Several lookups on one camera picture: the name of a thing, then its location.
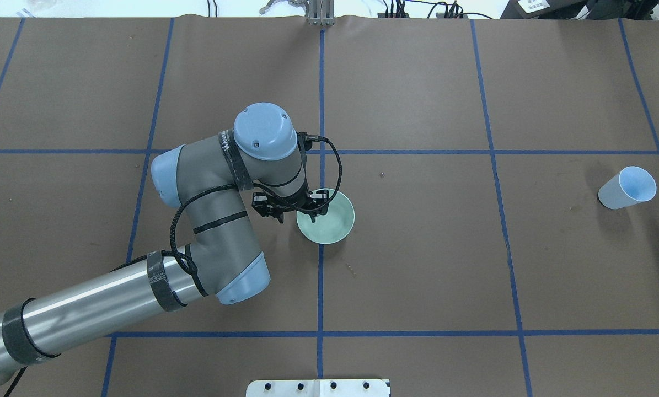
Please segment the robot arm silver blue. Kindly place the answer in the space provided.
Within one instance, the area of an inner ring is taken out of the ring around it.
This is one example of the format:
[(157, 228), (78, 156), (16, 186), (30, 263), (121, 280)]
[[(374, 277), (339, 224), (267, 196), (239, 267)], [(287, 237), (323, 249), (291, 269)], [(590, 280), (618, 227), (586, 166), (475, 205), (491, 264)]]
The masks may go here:
[(264, 252), (241, 193), (263, 218), (291, 211), (312, 221), (334, 199), (312, 191), (306, 152), (324, 136), (296, 131), (284, 109), (256, 103), (232, 128), (169, 150), (151, 162), (161, 200), (176, 209), (169, 248), (151, 251), (99, 277), (0, 312), (0, 386), (98, 337), (201, 297), (236, 304), (270, 282)]

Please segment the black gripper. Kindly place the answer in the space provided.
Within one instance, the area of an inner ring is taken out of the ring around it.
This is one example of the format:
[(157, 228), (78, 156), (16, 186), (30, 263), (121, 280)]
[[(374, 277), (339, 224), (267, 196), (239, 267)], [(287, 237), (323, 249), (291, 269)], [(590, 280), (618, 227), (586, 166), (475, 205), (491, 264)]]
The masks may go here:
[(318, 216), (326, 216), (328, 212), (330, 191), (317, 190), (311, 192), (309, 190), (301, 190), (286, 197), (273, 194), (273, 198), (285, 207), (286, 212), (300, 211), (301, 213), (308, 214), (310, 221), (315, 223)]

